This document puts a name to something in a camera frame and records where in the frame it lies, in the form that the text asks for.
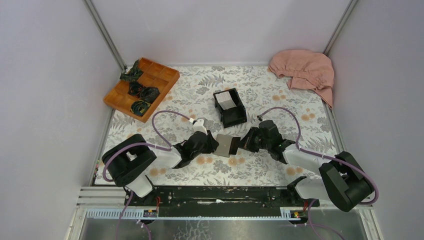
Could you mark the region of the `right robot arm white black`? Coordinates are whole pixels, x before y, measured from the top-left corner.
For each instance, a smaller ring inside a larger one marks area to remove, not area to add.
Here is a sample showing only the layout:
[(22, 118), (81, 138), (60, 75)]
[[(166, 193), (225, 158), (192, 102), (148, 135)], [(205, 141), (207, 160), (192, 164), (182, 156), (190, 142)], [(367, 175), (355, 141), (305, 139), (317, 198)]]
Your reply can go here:
[(356, 159), (346, 151), (335, 156), (301, 147), (285, 139), (272, 120), (265, 120), (238, 140), (237, 147), (252, 153), (265, 150), (277, 162), (301, 167), (319, 175), (319, 179), (298, 177), (289, 183), (287, 201), (293, 206), (305, 200), (330, 201), (339, 210), (349, 212), (365, 204), (371, 194), (379, 196), (375, 183), (365, 174)]

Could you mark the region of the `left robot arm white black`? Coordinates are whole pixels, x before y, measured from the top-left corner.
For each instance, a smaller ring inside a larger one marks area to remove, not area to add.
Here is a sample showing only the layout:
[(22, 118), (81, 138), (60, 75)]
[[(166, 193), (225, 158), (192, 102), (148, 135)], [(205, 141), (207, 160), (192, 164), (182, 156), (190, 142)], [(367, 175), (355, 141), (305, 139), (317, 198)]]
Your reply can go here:
[(144, 174), (149, 166), (180, 169), (201, 154), (215, 152), (218, 146), (209, 130), (196, 131), (188, 140), (170, 148), (147, 143), (141, 134), (135, 134), (102, 156), (103, 179), (127, 188), (142, 205), (148, 206), (155, 200), (154, 185)]

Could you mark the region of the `black card tray box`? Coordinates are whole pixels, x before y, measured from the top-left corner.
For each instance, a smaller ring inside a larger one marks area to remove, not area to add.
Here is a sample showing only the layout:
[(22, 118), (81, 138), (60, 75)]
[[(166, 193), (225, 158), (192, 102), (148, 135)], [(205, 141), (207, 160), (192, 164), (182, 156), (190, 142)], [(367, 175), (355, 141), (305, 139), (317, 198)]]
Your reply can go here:
[(215, 92), (213, 98), (224, 129), (247, 122), (246, 108), (235, 88)]

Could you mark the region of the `grey leather card holder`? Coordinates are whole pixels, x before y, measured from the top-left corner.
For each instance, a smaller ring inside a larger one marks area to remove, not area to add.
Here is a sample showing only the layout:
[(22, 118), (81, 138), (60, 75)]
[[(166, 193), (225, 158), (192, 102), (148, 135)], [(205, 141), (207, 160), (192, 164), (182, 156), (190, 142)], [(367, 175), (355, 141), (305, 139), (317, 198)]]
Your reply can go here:
[(214, 155), (221, 157), (230, 157), (230, 148), (233, 137), (230, 135), (217, 134), (216, 141), (218, 142), (218, 147), (213, 152)]

